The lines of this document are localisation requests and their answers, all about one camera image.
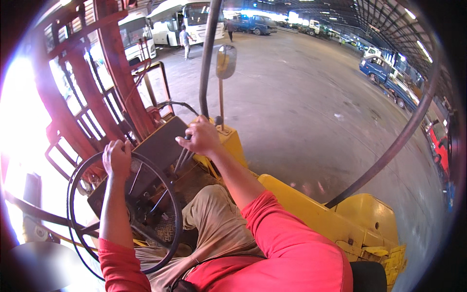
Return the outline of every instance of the rearview mirror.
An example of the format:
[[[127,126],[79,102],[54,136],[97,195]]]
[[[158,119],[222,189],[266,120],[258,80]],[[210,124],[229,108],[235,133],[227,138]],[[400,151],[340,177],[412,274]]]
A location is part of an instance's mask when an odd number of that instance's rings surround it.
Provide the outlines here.
[[[227,79],[235,72],[237,65],[237,49],[231,44],[223,44],[217,52],[216,75],[219,79]]]

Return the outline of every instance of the blue pickup truck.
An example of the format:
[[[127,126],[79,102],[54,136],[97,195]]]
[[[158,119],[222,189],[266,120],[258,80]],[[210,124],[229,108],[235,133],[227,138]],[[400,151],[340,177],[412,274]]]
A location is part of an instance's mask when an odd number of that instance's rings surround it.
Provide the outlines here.
[[[404,84],[403,75],[386,60],[373,55],[362,59],[359,68],[371,82],[376,85],[383,84],[400,108],[406,107],[410,112],[417,108],[420,101]]]
[[[270,35],[277,32],[277,25],[267,16],[253,15],[246,17],[235,15],[232,19],[235,31],[253,32],[255,35]]]

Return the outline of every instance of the steering knob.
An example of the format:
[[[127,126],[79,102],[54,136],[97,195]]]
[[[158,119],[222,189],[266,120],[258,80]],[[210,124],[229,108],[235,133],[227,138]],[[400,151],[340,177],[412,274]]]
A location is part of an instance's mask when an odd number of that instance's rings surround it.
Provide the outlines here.
[[[224,123],[224,118],[218,115],[217,117],[214,118],[214,126],[220,126]]]

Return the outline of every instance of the leg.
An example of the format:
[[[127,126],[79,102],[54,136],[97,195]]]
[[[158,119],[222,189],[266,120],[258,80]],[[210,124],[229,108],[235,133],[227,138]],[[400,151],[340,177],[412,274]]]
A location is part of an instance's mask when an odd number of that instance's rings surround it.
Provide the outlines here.
[[[256,245],[247,221],[220,185],[204,187],[183,209],[183,228],[198,228],[195,252],[198,261],[236,254],[263,255]]]
[[[188,59],[188,54],[190,53],[190,45],[185,45],[185,60]]]
[[[182,272],[208,258],[239,254],[263,256],[251,232],[246,228],[247,221],[242,218],[239,208],[230,200],[222,186],[204,187],[183,208],[182,215],[183,229],[198,228],[197,248],[191,255],[182,255],[181,244],[177,254],[167,265],[149,274],[152,291],[166,291],[167,286]],[[167,253],[165,249],[158,247],[135,248],[135,251],[142,270],[153,267]]]

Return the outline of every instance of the red truck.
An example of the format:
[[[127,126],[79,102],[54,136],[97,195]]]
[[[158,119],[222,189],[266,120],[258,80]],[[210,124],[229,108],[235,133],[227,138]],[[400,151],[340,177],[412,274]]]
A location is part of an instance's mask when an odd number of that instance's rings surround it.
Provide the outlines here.
[[[443,125],[438,120],[427,129],[427,134],[432,142],[433,159],[443,172],[443,179],[449,180],[448,149],[449,141]]]

